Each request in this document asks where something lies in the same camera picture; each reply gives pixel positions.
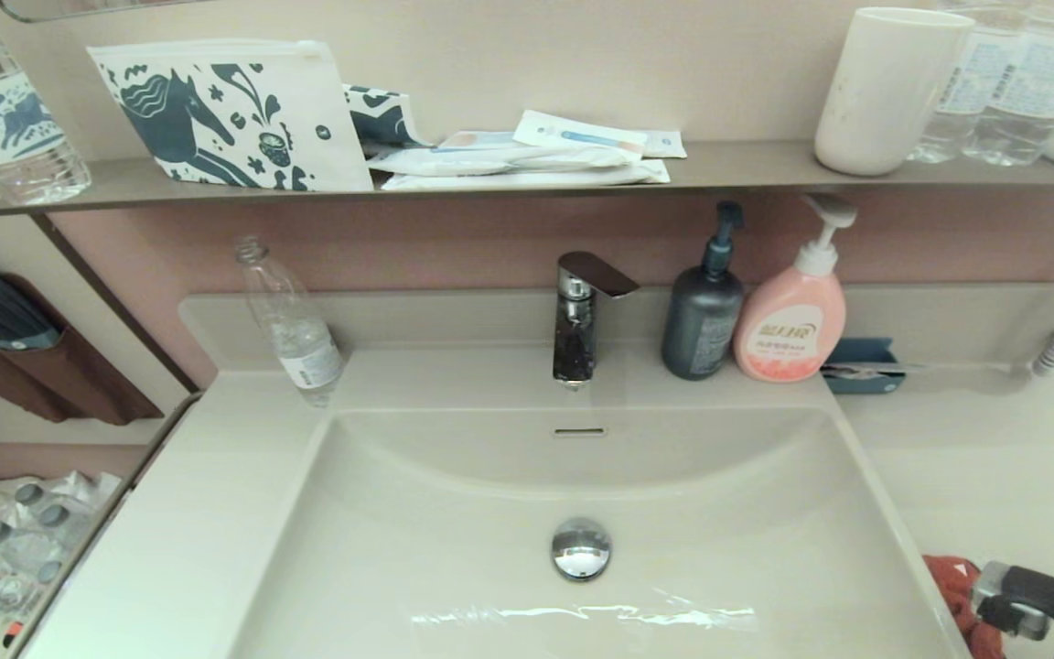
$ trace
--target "pink soap bottle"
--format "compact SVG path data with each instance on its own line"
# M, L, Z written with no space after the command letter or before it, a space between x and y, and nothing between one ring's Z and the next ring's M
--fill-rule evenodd
M857 219L857 207L832 195L804 195L824 221L820 238L800 247L795 266L747 297L735 330L735 357L750 379L811 379L844 332L844 292L833 274L832 237Z

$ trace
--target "dark gray bottle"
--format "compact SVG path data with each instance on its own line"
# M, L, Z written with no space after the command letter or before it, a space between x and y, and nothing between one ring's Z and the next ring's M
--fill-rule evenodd
M706 380L723 367L743 308L743 283L726 270L731 229L743 226L743 206L718 205L718 234L706 243L702 266L678 276L665 318L662 361L685 380Z

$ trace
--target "shelf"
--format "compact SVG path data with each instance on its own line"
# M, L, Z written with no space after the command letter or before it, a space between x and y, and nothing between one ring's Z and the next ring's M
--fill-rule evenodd
M152 159L92 163L93 185L72 199L54 205L7 205L0 216L46 212L122 209L158 205L257 205L286 201L365 199L443 199L489 197L589 197L687 195L744 191L909 191L909 189L978 188L1008 185L1020 189L1054 189L1054 163L1001 168L958 158L950 163L905 163L894 174L875 178L845 176L824 168L812 155L812 142L691 142L690 157L669 159L672 183L599 188L515 188L505 191L292 192L225 185L181 183L165 176Z

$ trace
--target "pump nozzle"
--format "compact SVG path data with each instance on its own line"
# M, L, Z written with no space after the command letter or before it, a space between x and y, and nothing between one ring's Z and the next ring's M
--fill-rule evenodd
M803 195L803 200L812 206L816 214L824 222L820 238L800 247L800 255L795 259L796 270L813 276L832 274L836 267L836 248L832 247L832 237L837 229L848 229L857 220L857 207L834 195L811 193Z
M735 201L719 201L718 233L706 243L706 253L702 255L702 269L711 276L726 272L731 263L731 230L743 228L743 206Z

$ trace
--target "small blue holder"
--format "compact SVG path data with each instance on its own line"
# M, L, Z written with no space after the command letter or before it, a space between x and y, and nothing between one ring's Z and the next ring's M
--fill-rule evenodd
M876 362L896 364L897 358L891 353L892 338L841 338L832 351L825 364ZM872 380L833 379L824 375L824 383L833 393L887 393L895 392L904 383L905 375L882 375Z

